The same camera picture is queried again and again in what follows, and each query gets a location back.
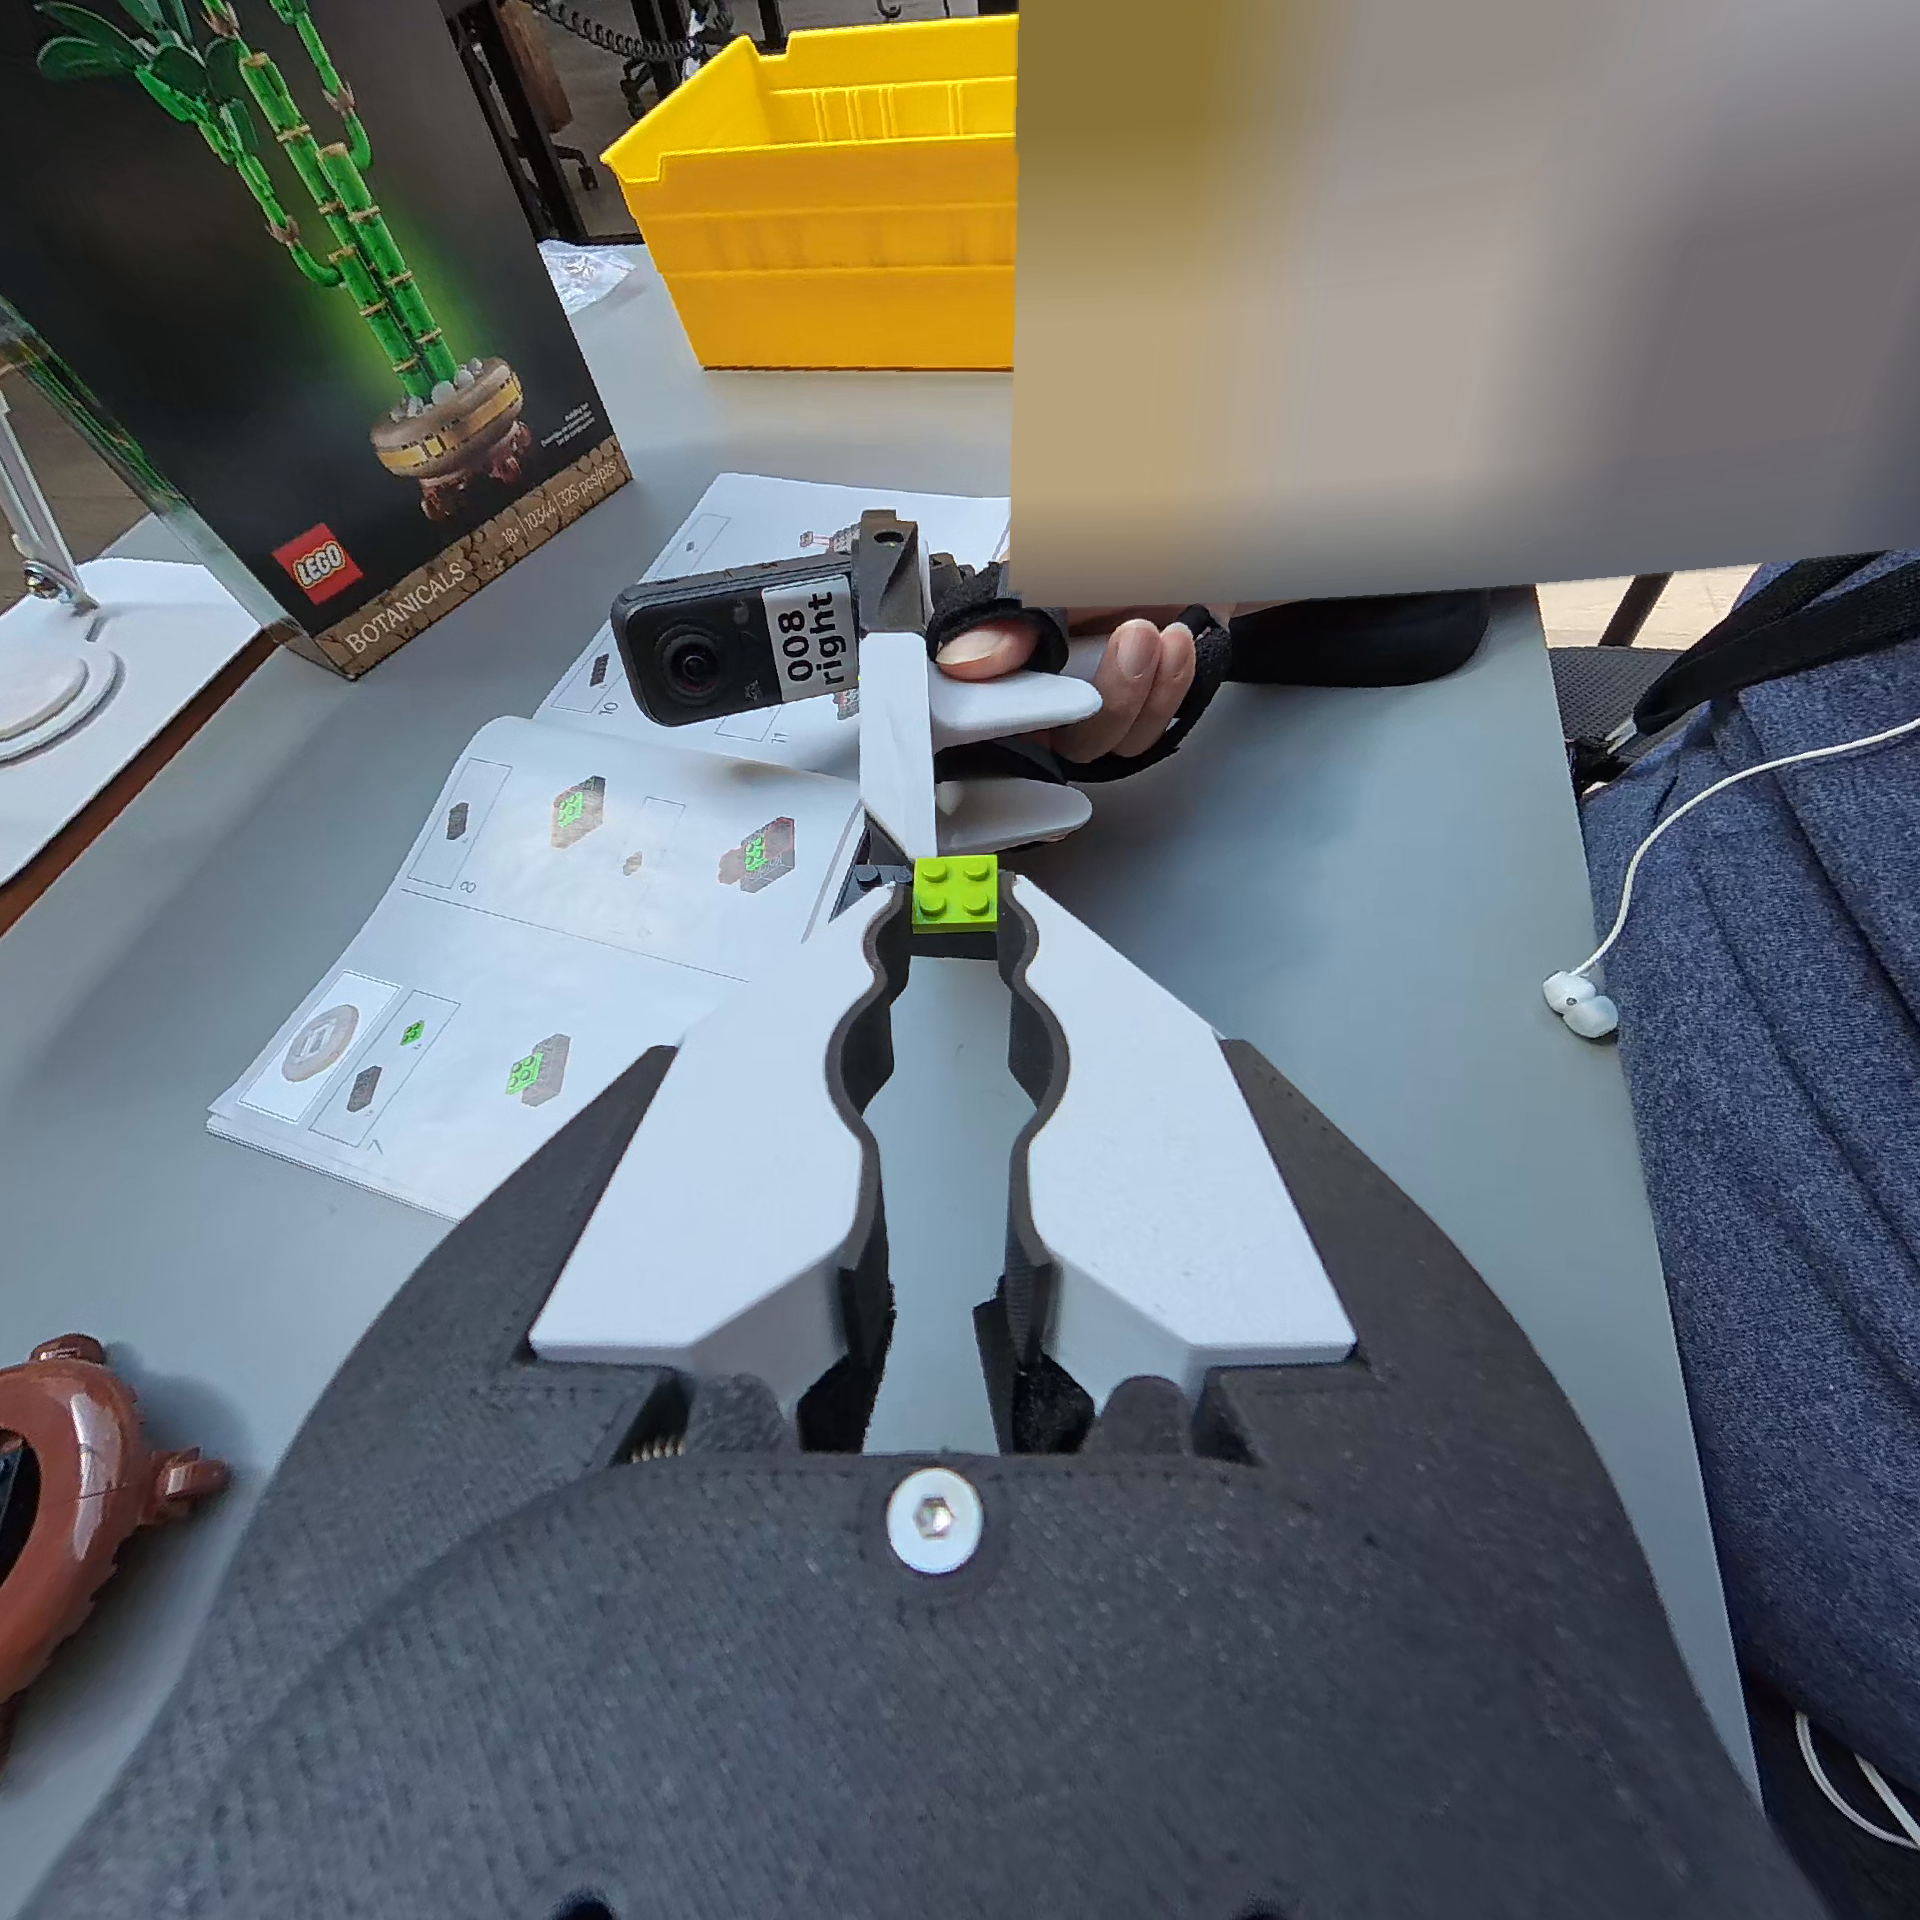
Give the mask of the clear plastic bag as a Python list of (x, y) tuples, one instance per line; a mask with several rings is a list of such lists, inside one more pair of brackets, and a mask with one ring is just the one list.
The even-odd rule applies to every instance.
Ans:
[(575, 319), (620, 290), (635, 267), (634, 253), (625, 248), (578, 248), (557, 239), (545, 239), (537, 253), (559, 299), (559, 309), (569, 319)]

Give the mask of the black office chair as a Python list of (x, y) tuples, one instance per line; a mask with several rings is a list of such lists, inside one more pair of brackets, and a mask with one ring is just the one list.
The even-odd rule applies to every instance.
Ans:
[(1579, 799), (1619, 778), (1626, 766), (1621, 743), (1637, 736), (1633, 712), (1652, 681), (1683, 657), (1681, 649), (1634, 645), (1671, 579), (1637, 576), (1598, 645), (1547, 649), (1567, 745), (1567, 775)]

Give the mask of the open instruction booklet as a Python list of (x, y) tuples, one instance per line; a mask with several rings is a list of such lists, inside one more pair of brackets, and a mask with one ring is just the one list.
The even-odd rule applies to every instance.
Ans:
[(340, 962), (215, 1136), (457, 1219), (644, 1049), (833, 913), (858, 698), (654, 728), (601, 627), (482, 728)]

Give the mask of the brown toy pot piece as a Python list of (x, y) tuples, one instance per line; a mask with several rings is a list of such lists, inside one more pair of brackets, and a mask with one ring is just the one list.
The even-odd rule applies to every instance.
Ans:
[(138, 1393), (83, 1334), (2, 1375), (2, 1751), (18, 1703), (70, 1639), (125, 1542), (220, 1496), (228, 1467), (149, 1445)]

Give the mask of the black toy set box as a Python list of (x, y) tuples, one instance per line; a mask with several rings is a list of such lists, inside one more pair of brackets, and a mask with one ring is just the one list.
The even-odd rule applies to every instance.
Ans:
[(4, 298), (358, 679), (631, 472), (443, 6), (4, 6)]

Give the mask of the grey desk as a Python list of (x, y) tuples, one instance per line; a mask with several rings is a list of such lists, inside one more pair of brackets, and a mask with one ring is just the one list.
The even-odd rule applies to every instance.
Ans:
[[(719, 472), (1011, 489), (1009, 375), (705, 373), (644, 256), (575, 321), (634, 482), (357, 683), (273, 655), (4, 937), (4, 1361), (115, 1347), (170, 1448), (231, 1462), (33, 1691), (4, 1911), (162, 1703), (307, 1411), (446, 1226), (205, 1131), (487, 721), (529, 713)], [(1619, 1056), (1542, 977), (1594, 910), (1540, 617), (1421, 689), (1226, 689), (1034, 871), (1254, 1042), (1473, 1261), (1611, 1472), (1697, 1691), (1751, 1771)]]

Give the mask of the lime green toy brick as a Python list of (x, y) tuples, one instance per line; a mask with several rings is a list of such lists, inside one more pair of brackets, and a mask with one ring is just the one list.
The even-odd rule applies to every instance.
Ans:
[(919, 945), (961, 953), (991, 949), (1001, 923), (996, 856), (933, 856), (914, 863), (910, 882), (911, 935)]

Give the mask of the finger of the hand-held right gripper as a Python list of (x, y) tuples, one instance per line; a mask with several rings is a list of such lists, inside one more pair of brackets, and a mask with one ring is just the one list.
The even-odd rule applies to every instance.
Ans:
[(876, 632), (858, 655), (858, 785), (870, 824), (905, 856), (940, 854), (924, 639)]

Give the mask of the person's right forearm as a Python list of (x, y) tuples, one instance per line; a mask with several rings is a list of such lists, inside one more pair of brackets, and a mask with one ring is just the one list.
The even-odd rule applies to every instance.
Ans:
[(1194, 687), (1398, 689), (1438, 681), (1475, 659), (1491, 591), (1322, 597), (1245, 608), (1217, 649), (1197, 641)]

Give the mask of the person's right hand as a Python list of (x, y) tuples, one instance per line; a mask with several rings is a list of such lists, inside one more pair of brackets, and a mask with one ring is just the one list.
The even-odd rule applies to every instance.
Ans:
[[(1031, 733), (1022, 743), (1045, 747), (1070, 766), (1116, 759), (1123, 775), (1151, 759), (1196, 677), (1191, 624), (1182, 617), (1159, 624), (1159, 615), (1156, 608), (1092, 608), (1070, 615), (1077, 634), (1101, 643), (1091, 681), (1099, 710), (1070, 726)], [(946, 639), (933, 662), (953, 681), (998, 681), (1029, 669), (1041, 641), (1035, 617), (982, 621)]]

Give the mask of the dark background chair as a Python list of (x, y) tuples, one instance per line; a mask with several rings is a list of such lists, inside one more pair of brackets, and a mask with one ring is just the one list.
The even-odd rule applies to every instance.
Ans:
[(604, 151), (735, 38), (726, 3), (446, 3), (537, 239), (639, 241)]

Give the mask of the white round stand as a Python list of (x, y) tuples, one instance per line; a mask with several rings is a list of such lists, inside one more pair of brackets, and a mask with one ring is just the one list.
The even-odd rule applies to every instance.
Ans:
[(26, 585), (2, 613), (2, 762), (22, 762), (81, 729), (117, 693), (124, 663), (4, 401), (2, 505)]

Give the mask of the yellow plastic bin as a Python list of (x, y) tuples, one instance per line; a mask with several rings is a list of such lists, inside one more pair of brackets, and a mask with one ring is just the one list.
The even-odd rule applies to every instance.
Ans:
[(1014, 14), (739, 39), (604, 165), (705, 369), (1014, 365)]

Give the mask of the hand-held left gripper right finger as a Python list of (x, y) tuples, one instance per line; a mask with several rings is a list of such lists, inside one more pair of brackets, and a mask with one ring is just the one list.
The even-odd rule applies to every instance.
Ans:
[(1011, 1173), (1020, 1363), (1084, 1387), (1349, 1358), (1353, 1323), (1214, 1026), (1034, 881), (1001, 886), (1011, 1070), (1035, 1099)]

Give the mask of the white flat board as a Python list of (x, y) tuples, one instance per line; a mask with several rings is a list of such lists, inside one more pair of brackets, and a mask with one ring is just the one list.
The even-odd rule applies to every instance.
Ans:
[(89, 560), (84, 589), (107, 610), (117, 693), (78, 729), (2, 762), (2, 879), (12, 881), (95, 800), (157, 733), (257, 635), (257, 621), (189, 563)]

